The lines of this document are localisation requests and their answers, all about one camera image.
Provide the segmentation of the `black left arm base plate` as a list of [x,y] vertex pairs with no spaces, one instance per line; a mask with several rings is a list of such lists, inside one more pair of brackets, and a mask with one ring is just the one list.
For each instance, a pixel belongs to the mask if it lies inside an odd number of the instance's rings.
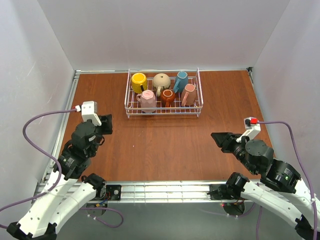
[[102,201],[119,201],[121,199],[122,186],[119,184],[107,185],[102,189]]

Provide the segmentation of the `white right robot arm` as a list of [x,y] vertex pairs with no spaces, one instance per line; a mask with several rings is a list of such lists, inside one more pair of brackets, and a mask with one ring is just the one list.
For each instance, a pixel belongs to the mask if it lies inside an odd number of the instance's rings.
[[273,148],[262,140],[232,132],[213,132],[211,137],[223,153],[234,155],[271,189],[268,192],[241,173],[233,172],[226,183],[210,189],[208,195],[212,199],[251,200],[285,220],[304,240],[320,238],[320,201],[292,165],[276,159]]

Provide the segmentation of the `grey mug blue handle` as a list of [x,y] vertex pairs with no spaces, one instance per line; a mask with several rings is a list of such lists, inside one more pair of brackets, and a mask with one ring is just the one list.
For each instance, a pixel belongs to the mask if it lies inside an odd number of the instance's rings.
[[174,80],[173,91],[175,93],[182,93],[188,81],[188,74],[185,71],[179,71]]

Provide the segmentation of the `yellow cup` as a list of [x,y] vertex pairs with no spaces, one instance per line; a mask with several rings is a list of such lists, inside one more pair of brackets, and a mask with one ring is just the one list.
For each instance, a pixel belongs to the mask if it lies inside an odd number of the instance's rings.
[[136,94],[141,94],[148,89],[147,77],[144,73],[137,72],[131,76],[131,87]]

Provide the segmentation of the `black mug orange handle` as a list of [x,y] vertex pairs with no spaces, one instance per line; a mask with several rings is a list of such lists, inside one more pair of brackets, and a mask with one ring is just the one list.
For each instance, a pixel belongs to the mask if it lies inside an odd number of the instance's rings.
[[171,103],[174,102],[176,94],[171,89],[165,89],[160,94],[160,100],[166,108],[171,106]]

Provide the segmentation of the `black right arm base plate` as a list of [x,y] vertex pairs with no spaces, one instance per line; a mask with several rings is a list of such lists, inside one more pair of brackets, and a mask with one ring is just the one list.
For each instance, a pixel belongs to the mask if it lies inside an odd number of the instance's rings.
[[241,189],[228,184],[210,184],[207,195],[211,200],[238,200],[241,198]]

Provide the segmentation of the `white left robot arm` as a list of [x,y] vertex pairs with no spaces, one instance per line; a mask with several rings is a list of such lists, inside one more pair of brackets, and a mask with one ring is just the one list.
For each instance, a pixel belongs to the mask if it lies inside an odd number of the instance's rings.
[[88,201],[102,196],[105,180],[92,173],[69,197],[67,192],[78,181],[95,157],[105,136],[113,132],[112,115],[100,115],[99,121],[83,120],[64,145],[46,186],[27,213],[10,223],[6,231],[18,240],[55,240],[63,225]]

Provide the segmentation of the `white mug pink handle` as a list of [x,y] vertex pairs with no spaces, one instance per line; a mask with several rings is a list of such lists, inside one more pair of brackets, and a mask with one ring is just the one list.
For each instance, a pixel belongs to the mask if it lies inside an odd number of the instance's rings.
[[181,95],[181,106],[191,106],[194,104],[197,96],[196,86],[188,83]]

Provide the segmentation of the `pale pink tall mug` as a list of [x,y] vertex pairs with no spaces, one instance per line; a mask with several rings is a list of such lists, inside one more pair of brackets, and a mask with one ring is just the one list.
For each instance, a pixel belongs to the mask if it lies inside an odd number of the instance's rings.
[[144,113],[153,113],[156,110],[156,96],[152,90],[145,90],[137,94],[136,99]]

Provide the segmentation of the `beige round ceramic mug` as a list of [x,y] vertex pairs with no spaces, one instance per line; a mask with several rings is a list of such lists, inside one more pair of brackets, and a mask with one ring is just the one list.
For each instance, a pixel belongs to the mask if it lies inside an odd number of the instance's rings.
[[156,92],[156,96],[159,97],[163,90],[169,89],[171,86],[171,79],[165,73],[158,73],[152,80],[153,89]]

